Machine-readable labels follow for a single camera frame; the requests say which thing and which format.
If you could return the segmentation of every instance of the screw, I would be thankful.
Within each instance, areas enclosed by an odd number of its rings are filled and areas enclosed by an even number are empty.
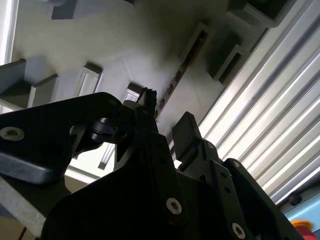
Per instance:
[[[24,139],[25,133],[20,128],[7,126],[0,130],[0,137],[8,141],[20,141]]]
[[[168,210],[173,213],[174,215],[179,215],[181,214],[182,212],[182,207],[181,207],[181,204],[180,202],[173,198],[173,197],[170,197],[166,200],[165,202],[166,204],[166,207],[168,208]]]
[[[240,168],[240,164],[237,161],[233,161],[233,164],[235,165],[236,168]]]
[[[232,223],[232,230],[239,239],[245,239],[246,233],[238,223]]]
[[[211,142],[208,142],[208,146],[209,146],[209,148],[211,148],[211,149],[214,149],[214,148],[215,148],[215,146],[214,146]]]
[[[112,104],[112,105],[116,105],[116,104],[117,104],[116,101],[113,100],[113,99],[109,99],[108,102],[109,102],[110,104]]]

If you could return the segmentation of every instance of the orange object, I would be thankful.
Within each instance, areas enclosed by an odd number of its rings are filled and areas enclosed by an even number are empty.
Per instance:
[[[313,225],[311,222],[306,220],[292,220],[291,223],[305,240],[317,240],[312,232]]]

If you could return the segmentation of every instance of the black metal bracket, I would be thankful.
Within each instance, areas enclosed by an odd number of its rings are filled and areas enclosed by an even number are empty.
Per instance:
[[[263,240],[303,239],[239,161],[228,158],[223,165],[231,173],[245,221],[252,233],[261,235]]]
[[[23,138],[0,137],[0,174],[39,185],[58,181],[72,156],[101,145],[86,137],[88,127],[120,109],[119,100],[101,92],[2,114],[0,130],[15,127]]]

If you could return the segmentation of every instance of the metal roller shutter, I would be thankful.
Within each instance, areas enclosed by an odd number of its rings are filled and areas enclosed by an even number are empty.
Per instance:
[[[320,1],[296,1],[200,124],[276,203],[320,171]]]

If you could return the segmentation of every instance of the black cable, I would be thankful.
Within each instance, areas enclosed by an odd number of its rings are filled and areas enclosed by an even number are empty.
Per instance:
[[[22,238],[24,237],[24,235],[25,235],[26,231],[27,231],[27,228],[26,228],[26,227],[24,227],[24,228],[22,229],[22,232],[21,232],[21,234],[20,234],[20,236],[19,236],[18,240],[22,240]]]

